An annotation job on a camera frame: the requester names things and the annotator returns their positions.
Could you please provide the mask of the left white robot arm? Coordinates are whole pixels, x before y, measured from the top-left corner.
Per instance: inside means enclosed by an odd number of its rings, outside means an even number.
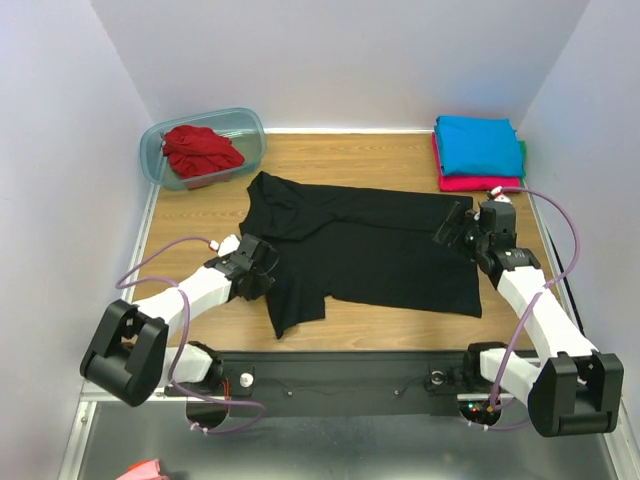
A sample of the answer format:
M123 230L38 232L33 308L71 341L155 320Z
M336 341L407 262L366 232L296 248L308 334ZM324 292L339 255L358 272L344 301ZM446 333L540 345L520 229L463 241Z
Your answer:
M217 355L208 347L170 338L191 321L235 298L253 301L270 289L275 249L252 235L210 241L214 257L181 282L165 279L162 292L133 303L110 303L81 360L79 371L129 406L144 403L159 387L215 392L222 382Z

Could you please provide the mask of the black t shirt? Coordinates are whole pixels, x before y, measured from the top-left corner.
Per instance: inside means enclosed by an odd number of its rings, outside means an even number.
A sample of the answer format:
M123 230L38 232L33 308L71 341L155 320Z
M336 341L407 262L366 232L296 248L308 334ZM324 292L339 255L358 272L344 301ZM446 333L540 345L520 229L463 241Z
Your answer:
M266 294L277 337L325 316L325 299L479 318L476 266L434 242L469 196L300 184L259 173L239 228L276 252Z

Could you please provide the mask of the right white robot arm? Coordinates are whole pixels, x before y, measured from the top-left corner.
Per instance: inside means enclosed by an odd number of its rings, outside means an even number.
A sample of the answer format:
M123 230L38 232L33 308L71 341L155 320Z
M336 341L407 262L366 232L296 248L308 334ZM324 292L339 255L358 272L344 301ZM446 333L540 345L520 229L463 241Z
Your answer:
M614 354L600 352L572 322L551 291L531 250L517 245L516 210L503 194L477 210L454 203L434 236L474 262L489 278L527 333L537 363L518 356L515 345L477 343L468 347L460 366L463 384L482 390L483 405L467 407L465 416L485 429L495 426L504 403L501 393L521 402L543 437L601 434L615 430L624 367Z

